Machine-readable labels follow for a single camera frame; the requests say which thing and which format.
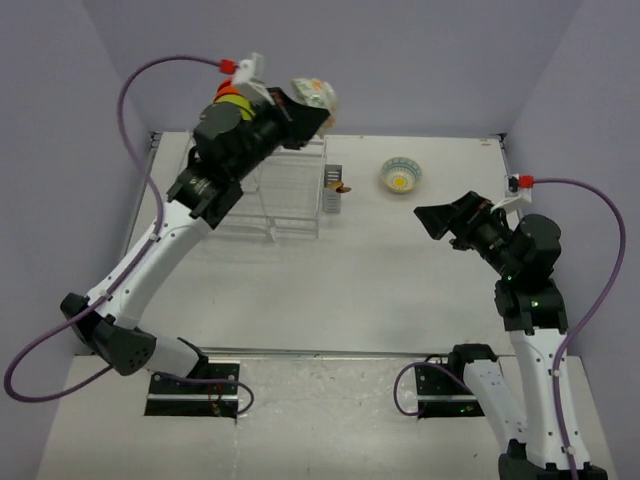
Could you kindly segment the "lime green bowl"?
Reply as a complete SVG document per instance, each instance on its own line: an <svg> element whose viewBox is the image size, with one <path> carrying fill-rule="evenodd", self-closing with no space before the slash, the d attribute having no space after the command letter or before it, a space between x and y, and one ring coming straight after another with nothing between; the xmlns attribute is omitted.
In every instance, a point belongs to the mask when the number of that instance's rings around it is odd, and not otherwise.
<svg viewBox="0 0 640 480"><path fill-rule="evenodd" d="M246 107L242 102L238 103L237 101L232 100L224 100L220 98L214 101L215 104L229 104L236 107L241 115L241 118L245 121L250 121L255 117L255 113L250 107Z"/></svg>

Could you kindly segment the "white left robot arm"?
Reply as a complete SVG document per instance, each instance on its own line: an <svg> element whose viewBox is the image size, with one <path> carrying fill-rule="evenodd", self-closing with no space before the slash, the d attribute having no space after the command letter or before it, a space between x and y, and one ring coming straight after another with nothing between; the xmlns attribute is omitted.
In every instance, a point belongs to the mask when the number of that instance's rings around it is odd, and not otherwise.
<svg viewBox="0 0 640 480"><path fill-rule="evenodd" d="M306 146L330 116L328 109L299 103L279 88L267 93L267 101L252 106L249 119L223 99L203 110L187 166L156 220L99 285L62 300L65 318L79 319L76 336L119 374L141 369L169 374L187 393L206 385L208 369L197 347L182 338L163 339L138 324L174 268L241 199L242 180L276 149Z"/></svg>

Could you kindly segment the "blue patterned ceramic bowl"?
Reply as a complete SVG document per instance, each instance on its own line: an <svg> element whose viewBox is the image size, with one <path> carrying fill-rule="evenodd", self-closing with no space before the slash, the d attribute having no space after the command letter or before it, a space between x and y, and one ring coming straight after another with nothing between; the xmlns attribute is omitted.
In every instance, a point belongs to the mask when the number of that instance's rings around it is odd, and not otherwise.
<svg viewBox="0 0 640 480"><path fill-rule="evenodd" d="M395 194L405 194L415 190L422 177L422 167L415 160L403 156L386 160L380 170L383 185Z"/></svg>

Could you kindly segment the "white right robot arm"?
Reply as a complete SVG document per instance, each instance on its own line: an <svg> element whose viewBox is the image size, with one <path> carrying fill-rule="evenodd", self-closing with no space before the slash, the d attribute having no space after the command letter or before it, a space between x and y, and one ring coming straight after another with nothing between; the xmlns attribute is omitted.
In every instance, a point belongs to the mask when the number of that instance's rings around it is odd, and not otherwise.
<svg viewBox="0 0 640 480"><path fill-rule="evenodd" d="M449 354L448 385L477 400L501 448L502 479L605 479L582 438L568 375L564 299L553 278L561 230L530 214L515 228L504 208L470 191L414 213L434 240L453 237L453 249L473 250L499 279L494 302L513 347L524 402L503 383L497 356L485 344L462 344Z"/></svg>

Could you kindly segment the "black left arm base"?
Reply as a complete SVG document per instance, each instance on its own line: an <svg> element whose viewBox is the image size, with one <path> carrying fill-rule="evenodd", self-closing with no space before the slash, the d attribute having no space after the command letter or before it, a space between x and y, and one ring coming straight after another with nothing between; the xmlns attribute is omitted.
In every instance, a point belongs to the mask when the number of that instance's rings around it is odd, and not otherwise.
<svg viewBox="0 0 640 480"><path fill-rule="evenodd" d="M144 415L148 417L232 418L239 410L238 386L188 384L154 374Z"/></svg>

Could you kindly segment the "orange flower ceramic bowl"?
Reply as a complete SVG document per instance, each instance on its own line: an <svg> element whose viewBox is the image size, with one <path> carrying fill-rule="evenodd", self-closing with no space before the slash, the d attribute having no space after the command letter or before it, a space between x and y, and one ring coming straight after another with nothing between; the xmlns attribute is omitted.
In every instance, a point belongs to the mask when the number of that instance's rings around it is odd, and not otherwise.
<svg viewBox="0 0 640 480"><path fill-rule="evenodd" d="M299 103L323 108L330 112L328 119L317 132L319 138L324 138L335 124L335 114L339 104L335 90L330 83L317 78L295 78L291 84Z"/></svg>

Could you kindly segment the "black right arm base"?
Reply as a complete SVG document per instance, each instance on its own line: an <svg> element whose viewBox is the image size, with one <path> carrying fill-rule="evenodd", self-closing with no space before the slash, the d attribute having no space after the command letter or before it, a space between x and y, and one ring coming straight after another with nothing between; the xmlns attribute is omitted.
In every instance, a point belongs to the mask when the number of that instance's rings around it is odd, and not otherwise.
<svg viewBox="0 0 640 480"><path fill-rule="evenodd" d="M478 401L446 373L429 366L414 368L418 417L484 417Z"/></svg>

